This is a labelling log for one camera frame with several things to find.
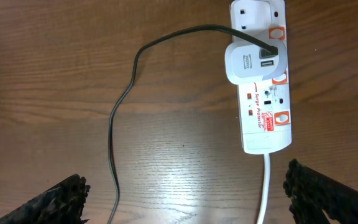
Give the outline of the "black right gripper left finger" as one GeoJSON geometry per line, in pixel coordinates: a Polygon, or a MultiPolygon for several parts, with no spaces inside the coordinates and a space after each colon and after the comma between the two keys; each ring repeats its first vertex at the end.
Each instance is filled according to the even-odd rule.
{"type": "Polygon", "coordinates": [[[85,224],[82,219],[90,186],[73,174],[0,218],[0,224],[85,224]]]}

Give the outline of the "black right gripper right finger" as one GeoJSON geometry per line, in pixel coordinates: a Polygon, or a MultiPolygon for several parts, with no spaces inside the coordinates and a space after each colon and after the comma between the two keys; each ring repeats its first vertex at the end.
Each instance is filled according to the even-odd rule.
{"type": "Polygon", "coordinates": [[[293,159],[288,164],[285,194],[296,224],[358,224],[358,191],[293,159]]]}

